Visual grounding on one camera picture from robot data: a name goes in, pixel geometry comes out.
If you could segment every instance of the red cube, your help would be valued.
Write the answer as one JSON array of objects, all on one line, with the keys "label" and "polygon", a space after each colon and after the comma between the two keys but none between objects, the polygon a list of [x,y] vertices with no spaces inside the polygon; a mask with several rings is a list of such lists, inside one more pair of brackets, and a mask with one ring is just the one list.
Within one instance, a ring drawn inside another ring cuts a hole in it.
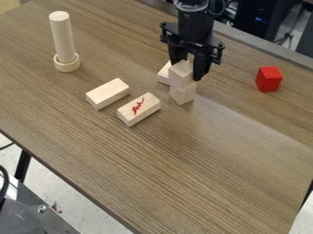
[{"label": "red cube", "polygon": [[277,66],[260,67],[256,77],[256,85],[259,91],[276,91],[279,88],[283,75]]}]

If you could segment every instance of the white cylinder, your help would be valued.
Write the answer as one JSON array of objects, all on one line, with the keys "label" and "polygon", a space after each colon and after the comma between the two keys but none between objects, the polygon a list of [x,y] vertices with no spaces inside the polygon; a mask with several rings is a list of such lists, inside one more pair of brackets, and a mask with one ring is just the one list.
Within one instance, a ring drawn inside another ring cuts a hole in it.
[{"label": "white cylinder", "polygon": [[55,11],[49,15],[49,21],[60,63],[71,63],[76,59],[73,35],[70,26],[70,15],[65,11]]}]

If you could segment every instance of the table leg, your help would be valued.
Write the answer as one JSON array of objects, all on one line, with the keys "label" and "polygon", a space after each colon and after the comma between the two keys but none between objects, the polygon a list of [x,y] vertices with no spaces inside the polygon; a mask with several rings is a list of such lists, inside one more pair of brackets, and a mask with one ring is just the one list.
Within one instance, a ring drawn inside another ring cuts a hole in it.
[{"label": "table leg", "polygon": [[311,182],[311,185],[308,188],[308,191],[306,193],[305,198],[303,199],[302,205],[300,207],[300,209],[303,207],[303,205],[306,203],[306,201],[308,200],[309,195],[313,192],[313,180]]},{"label": "table leg", "polygon": [[26,153],[24,150],[22,150],[21,155],[19,156],[19,161],[17,164],[16,174],[15,178],[21,182],[24,183],[25,177],[27,175],[27,170],[29,167],[31,156]]}]

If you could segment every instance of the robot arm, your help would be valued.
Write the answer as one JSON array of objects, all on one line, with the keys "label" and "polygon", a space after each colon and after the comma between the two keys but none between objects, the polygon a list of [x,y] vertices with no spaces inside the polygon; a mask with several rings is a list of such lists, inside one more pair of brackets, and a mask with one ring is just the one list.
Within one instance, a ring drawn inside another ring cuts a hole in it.
[{"label": "robot arm", "polygon": [[209,3],[213,0],[177,0],[178,23],[162,23],[161,41],[168,44],[172,65],[195,55],[193,79],[207,74],[212,62],[221,64],[225,46],[213,33],[214,17]]}]

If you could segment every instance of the rectangular wooden block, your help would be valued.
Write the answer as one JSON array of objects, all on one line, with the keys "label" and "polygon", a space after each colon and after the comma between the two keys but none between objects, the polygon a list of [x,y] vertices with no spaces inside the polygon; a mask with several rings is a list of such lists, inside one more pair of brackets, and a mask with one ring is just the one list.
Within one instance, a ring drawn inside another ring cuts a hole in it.
[{"label": "rectangular wooden block", "polygon": [[86,100],[97,111],[129,94],[129,86],[116,78],[86,93]]},{"label": "rectangular wooden block", "polygon": [[168,78],[168,70],[172,66],[169,61],[158,73],[156,76],[156,80],[160,83],[166,84],[169,86],[169,78]]},{"label": "rectangular wooden block", "polygon": [[181,60],[169,68],[168,76],[170,86],[185,89],[194,82],[192,63]]},{"label": "rectangular wooden block", "polygon": [[171,96],[178,105],[185,104],[196,99],[197,83],[194,81],[185,89],[170,87],[169,96]]},{"label": "rectangular wooden block", "polygon": [[160,109],[161,101],[155,95],[148,92],[119,108],[117,110],[117,116],[128,127],[131,127]]}]

